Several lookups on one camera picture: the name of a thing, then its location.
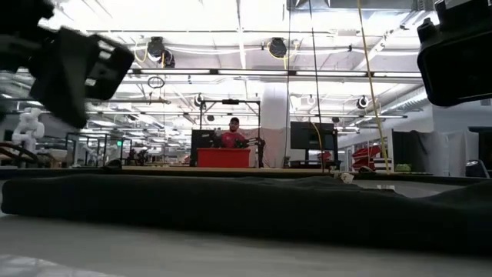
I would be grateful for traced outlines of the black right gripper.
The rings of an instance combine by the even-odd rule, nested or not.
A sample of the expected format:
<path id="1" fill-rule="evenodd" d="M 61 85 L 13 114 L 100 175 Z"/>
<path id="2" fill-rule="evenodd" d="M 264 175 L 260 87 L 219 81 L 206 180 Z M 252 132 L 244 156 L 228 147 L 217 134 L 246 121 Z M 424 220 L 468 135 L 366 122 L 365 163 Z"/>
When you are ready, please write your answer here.
<path id="1" fill-rule="evenodd" d="M 433 105 L 492 99 L 492 18 L 449 30 L 426 18 L 417 33 L 417 66 Z"/>

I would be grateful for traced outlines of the red cart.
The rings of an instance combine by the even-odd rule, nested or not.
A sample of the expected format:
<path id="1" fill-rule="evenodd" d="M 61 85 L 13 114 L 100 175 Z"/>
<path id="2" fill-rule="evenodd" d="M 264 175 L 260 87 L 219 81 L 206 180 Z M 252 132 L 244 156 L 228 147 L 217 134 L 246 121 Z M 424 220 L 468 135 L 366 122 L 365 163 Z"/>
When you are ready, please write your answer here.
<path id="1" fill-rule="evenodd" d="M 367 167 L 372 171 L 385 170 L 385 160 L 379 145 L 368 146 L 367 148 L 358 149 L 352 155 L 352 166 L 354 171 L 359 171 Z"/>

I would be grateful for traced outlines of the long ceiling light strip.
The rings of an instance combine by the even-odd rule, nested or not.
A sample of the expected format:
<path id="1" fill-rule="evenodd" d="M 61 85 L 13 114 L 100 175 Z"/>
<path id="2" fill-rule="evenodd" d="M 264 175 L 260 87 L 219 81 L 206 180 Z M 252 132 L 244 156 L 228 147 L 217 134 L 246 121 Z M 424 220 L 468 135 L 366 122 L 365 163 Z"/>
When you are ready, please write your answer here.
<path id="1" fill-rule="evenodd" d="M 132 68 L 128 75 L 253 75 L 253 76 L 308 76 L 308 77 L 388 77 L 420 78 L 419 72 L 362 72 L 362 71 L 295 71 L 295 70 L 252 70 L 252 69 L 139 69 Z"/>

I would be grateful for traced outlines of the person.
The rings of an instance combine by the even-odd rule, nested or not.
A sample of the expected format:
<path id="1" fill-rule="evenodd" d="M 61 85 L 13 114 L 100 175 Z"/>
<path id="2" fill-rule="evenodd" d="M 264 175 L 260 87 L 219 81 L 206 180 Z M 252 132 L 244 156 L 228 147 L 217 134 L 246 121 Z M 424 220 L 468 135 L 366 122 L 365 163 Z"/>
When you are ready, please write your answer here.
<path id="1" fill-rule="evenodd" d="M 238 132 L 240 121 L 233 117 L 229 122 L 229 130 L 221 134 L 221 147 L 226 149 L 235 149 L 238 141 L 244 141 L 245 137 Z"/>

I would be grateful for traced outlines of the black open frame enclosure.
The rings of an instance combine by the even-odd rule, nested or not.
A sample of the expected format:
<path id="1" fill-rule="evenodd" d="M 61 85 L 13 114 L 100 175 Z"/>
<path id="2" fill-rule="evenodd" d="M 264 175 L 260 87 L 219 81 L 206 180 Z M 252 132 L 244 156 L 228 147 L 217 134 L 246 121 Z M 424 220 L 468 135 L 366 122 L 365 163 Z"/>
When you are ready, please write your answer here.
<path id="1" fill-rule="evenodd" d="M 133 141 L 109 132 L 69 132 L 65 149 L 68 167 L 104 167 L 112 162 L 126 165 Z"/>

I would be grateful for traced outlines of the black metal frame rig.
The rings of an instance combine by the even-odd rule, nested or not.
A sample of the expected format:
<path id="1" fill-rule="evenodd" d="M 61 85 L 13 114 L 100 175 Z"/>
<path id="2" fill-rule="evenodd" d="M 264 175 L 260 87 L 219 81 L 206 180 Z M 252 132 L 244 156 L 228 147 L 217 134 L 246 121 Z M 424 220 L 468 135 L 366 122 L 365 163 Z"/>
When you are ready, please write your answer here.
<path id="1" fill-rule="evenodd" d="M 208 111 L 207 109 L 204 109 L 204 106 L 206 103 L 211 103 L 210 108 L 212 108 L 216 103 L 221 103 L 223 105 L 239 105 L 241 103 L 246 104 L 249 109 L 258 117 L 258 127 L 257 127 L 257 136 L 256 137 L 261 137 L 261 102 L 260 101 L 253 101 L 253 100 L 238 100 L 238 99 L 222 99 L 222 100 L 201 100 L 200 101 L 200 115 L 199 115 L 199 127 L 202 128 L 203 125 L 203 115 Z M 256 112 L 249 104 L 254 103 L 258 105 L 258 111 Z"/>

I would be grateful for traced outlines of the dark curtain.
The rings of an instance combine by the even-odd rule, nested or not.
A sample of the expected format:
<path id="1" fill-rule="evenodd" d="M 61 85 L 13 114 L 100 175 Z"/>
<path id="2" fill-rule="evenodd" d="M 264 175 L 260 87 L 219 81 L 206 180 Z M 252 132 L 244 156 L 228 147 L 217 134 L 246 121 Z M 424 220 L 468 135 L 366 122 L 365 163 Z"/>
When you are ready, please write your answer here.
<path id="1" fill-rule="evenodd" d="M 427 150 L 424 146 L 424 133 L 417 131 L 392 132 L 393 162 L 411 165 L 411 172 L 426 172 Z"/>

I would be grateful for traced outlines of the black monitor on stand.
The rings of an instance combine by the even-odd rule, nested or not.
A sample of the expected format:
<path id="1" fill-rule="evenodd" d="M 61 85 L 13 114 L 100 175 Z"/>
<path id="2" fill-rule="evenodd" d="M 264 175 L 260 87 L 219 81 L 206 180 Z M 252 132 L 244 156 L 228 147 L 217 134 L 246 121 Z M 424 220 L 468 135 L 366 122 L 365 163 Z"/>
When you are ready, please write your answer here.
<path id="1" fill-rule="evenodd" d="M 332 123 L 291 122 L 291 149 L 304 150 L 304 159 L 291 159 L 289 167 L 339 169 L 337 135 Z"/>

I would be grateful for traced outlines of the black flat panel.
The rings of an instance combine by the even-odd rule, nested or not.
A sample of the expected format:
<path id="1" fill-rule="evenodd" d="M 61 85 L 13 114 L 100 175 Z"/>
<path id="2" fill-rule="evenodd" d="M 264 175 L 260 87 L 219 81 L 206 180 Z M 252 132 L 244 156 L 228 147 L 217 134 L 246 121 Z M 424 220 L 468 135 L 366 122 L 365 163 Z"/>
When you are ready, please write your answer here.
<path id="1" fill-rule="evenodd" d="M 214 144 L 214 130 L 193 130 L 191 132 L 190 166 L 195 167 L 198 162 L 198 148 L 210 148 Z"/>

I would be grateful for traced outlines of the white curtain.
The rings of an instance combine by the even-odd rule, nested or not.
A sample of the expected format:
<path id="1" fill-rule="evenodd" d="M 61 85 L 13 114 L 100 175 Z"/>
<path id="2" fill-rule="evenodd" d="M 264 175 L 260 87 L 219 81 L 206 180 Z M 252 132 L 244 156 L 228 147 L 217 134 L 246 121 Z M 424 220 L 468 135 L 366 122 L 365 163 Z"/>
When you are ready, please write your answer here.
<path id="1" fill-rule="evenodd" d="M 464 177 L 467 146 L 464 132 L 420 134 L 422 161 L 426 173 L 443 177 Z"/>

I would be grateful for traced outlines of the black cloth napkin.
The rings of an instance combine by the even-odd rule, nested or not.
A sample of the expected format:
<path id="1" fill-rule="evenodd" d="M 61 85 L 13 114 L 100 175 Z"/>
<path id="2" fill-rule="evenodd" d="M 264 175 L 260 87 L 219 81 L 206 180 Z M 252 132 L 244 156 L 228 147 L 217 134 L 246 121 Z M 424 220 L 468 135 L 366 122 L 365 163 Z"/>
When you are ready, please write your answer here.
<path id="1" fill-rule="evenodd" d="M 8 180 L 6 214 L 492 256 L 492 182 L 411 198 L 331 177 L 67 175 Z"/>

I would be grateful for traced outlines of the red plastic bin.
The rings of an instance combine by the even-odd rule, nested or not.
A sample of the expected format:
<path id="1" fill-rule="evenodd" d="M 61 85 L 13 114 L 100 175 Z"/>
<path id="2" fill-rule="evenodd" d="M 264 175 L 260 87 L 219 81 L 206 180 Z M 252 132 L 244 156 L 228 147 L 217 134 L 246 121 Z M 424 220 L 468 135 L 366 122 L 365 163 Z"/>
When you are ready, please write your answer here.
<path id="1" fill-rule="evenodd" d="M 249 168 L 250 149 L 197 149 L 197 167 Z"/>

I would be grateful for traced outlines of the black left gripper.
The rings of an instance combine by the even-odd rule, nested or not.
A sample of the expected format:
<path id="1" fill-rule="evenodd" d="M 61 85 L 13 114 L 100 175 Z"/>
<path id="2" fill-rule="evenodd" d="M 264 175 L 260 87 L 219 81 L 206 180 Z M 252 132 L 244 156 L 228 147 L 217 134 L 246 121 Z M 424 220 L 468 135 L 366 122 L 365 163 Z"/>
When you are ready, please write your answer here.
<path id="1" fill-rule="evenodd" d="M 97 60 L 98 46 L 92 38 L 61 28 L 31 58 L 29 71 L 35 82 L 30 96 L 63 122 L 83 127 L 85 81 Z"/>

